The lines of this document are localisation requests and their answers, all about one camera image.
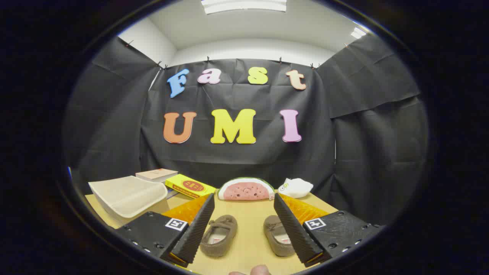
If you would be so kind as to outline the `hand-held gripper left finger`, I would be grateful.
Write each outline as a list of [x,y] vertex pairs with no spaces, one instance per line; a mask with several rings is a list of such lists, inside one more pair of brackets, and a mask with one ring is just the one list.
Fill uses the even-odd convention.
[[211,193],[162,214],[148,211],[115,232],[145,254],[187,267],[193,263],[214,207]]

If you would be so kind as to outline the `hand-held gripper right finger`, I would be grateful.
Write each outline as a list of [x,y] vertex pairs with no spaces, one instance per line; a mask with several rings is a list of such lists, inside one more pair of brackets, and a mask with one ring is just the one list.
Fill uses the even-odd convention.
[[384,228],[347,211],[329,213],[280,193],[275,194],[274,209],[305,267],[349,252]]

